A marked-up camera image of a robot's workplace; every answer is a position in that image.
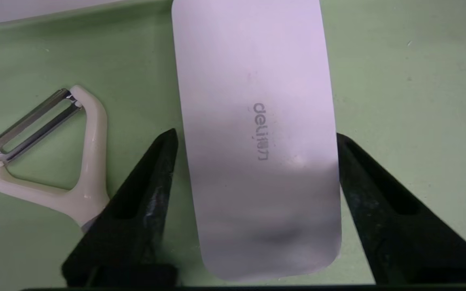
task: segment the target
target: peeler blade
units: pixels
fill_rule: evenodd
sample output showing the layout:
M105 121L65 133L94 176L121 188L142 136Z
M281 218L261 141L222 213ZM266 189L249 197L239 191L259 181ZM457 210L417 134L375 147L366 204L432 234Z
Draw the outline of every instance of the peeler blade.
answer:
M31 136L29 136L26 140L19 143L16 147L11 149L10 151L3 150L5 144L10 142L13 138L18 136L18 134L22 133L27 127L32 125L36 122L41 116L46 114L46 112L50 111L53 107L59 104L63 100L69 100L71 105L62 111L59 115L54 117L50 120L46 125L41 127ZM21 118L18 122L13 124L11 127L6 129L2 134L0 134L0 162L3 164L8 164L12 160L15 160L20 155L24 154L28 149L33 147L37 142L45 138L50 132L56 129L59 125L61 125L64 121L68 120L71 116L76 114L79 110L82 109L82 105L76 100L76 98L71 94L69 90L66 88L57 90L54 94L52 94L48 99L43 101L37 107L35 107L32 111L26 114L23 118Z

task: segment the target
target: cream plastic handle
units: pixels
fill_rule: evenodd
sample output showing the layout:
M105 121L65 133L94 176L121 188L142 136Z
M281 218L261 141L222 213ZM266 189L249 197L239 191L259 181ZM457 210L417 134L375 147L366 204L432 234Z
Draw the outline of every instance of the cream plastic handle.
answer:
M107 115L103 105L81 86L70 92L84 107L85 125L82 169L76 186L64 190L20 180L0 167L0 192L52 208L84 226L94 219L109 202L106 189Z

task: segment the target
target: deli logo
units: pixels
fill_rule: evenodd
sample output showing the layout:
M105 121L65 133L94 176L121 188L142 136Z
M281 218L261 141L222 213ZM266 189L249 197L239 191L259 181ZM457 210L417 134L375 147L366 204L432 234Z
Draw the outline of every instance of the deli logo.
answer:
M255 116L255 123L257 125L256 128L256 141L257 141L257 149L258 149L258 160L268 160L269 159L269 141L267 136L269 132L267 130L266 124L266 117L265 117L265 105L262 103L256 103L253 106L253 110L257 114Z

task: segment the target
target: y-shaped peeler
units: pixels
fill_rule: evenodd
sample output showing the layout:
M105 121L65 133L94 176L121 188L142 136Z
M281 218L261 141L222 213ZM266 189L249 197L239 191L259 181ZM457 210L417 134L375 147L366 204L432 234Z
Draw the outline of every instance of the y-shaped peeler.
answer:
M66 100L71 102L67 109L14 149L3 150L3 146L10 140L58 103ZM79 180L73 189L65 190L25 181L8 173L6 169L8 163L33 147L34 144L81 109L85 109L87 121L82 169ZM106 141L107 115L100 101L79 85L70 90L60 89L0 134L0 192L67 214L86 231L93 219L109 202L106 190Z

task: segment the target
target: green surface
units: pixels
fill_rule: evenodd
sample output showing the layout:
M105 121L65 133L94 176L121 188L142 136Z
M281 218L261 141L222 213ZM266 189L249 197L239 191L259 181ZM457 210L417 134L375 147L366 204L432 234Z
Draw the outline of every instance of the green surface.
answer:
M338 131L466 238L466 0L324 0ZM232 284L204 269L189 187L170 2L126 2L0 24L0 132L60 87L80 84L109 116L114 193L161 132L181 145L164 253L185 285ZM11 166L18 177L74 186L78 114ZM340 257L322 272L258 284L372 282L346 203ZM0 193L0 290L62 286L81 237L62 214Z

